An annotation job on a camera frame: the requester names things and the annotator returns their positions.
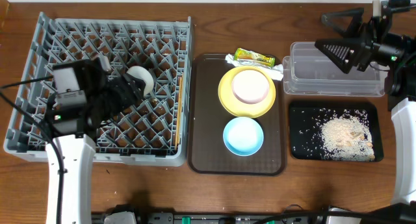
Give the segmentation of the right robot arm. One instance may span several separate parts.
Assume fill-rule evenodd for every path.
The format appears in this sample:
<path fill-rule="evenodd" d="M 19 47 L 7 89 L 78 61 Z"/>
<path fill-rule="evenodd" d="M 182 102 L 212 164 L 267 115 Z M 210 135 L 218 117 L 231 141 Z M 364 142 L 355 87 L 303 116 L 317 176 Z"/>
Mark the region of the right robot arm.
<path fill-rule="evenodd" d="M 375 223 L 415 222 L 415 39 L 390 31 L 393 14 L 408 10 L 387 6 L 368 23 L 362 20 L 363 8 L 325 13 L 322 23 L 340 38 L 315 42 L 343 73 L 365 71 L 373 63 L 387 67 L 384 89 L 396 136 L 396 179 L 391 205 L 374 211 Z"/>

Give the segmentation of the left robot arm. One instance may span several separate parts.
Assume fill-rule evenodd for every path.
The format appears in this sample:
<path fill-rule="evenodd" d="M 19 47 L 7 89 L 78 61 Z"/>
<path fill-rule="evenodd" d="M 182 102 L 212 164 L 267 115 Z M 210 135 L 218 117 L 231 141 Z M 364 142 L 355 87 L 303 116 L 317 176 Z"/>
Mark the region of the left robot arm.
<path fill-rule="evenodd" d="M 91 223 L 91 172 L 97 130 L 103 121 L 134 105 L 151 92 L 154 79 L 132 67 L 109 80 L 103 71 L 53 73 L 58 109 L 47 106 L 45 147 L 49 166 L 47 223 Z"/>

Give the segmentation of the wooden chopstick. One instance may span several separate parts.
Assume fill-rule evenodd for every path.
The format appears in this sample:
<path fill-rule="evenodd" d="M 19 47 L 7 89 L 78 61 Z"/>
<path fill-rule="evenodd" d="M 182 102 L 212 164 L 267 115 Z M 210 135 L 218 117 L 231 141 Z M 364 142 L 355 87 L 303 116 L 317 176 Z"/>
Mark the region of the wooden chopstick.
<path fill-rule="evenodd" d="M 183 89 L 183 78 L 179 77 L 179 91 L 178 91 L 178 109 L 177 109 L 177 125 L 176 125 L 176 135 L 175 135 L 175 151 L 177 151 L 177 146 L 179 144 L 179 130 L 181 124 L 181 108 L 182 108 L 182 89 Z"/>

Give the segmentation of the cream cup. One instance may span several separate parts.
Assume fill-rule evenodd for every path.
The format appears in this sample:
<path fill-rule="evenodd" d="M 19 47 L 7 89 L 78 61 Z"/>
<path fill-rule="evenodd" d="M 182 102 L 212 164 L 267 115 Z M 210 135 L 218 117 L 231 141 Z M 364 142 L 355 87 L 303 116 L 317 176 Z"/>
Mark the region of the cream cup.
<path fill-rule="evenodd" d="M 127 74 L 144 81 L 144 95 L 148 95 L 152 91 L 154 87 L 154 79 L 146 68 L 141 66 L 132 66 L 127 70 Z"/>

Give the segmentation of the light blue bowl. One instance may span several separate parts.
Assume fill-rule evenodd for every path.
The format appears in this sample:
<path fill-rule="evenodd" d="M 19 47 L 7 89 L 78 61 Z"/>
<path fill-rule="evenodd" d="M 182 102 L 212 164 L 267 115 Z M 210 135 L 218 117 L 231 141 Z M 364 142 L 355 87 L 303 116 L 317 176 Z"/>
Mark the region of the light blue bowl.
<path fill-rule="evenodd" d="M 251 156 L 263 146 L 265 139 L 260 124 L 247 117 L 230 120 L 223 130 L 223 141 L 226 148 L 237 156 Z"/>

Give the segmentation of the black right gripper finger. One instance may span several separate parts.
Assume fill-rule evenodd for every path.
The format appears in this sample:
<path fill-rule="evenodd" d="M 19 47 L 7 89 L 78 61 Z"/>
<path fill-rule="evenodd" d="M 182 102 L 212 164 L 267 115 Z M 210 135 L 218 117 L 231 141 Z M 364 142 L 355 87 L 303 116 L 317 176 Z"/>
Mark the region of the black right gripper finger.
<path fill-rule="evenodd" d="M 328 12 L 321 15 L 321 22 L 341 36 L 357 36 L 363 24 L 364 8 Z"/>
<path fill-rule="evenodd" d="M 350 73 L 353 67 L 359 71 L 366 70 L 362 63 L 364 43 L 359 38 L 319 39 L 315 47 L 326 55 L 343 73 Z"/>

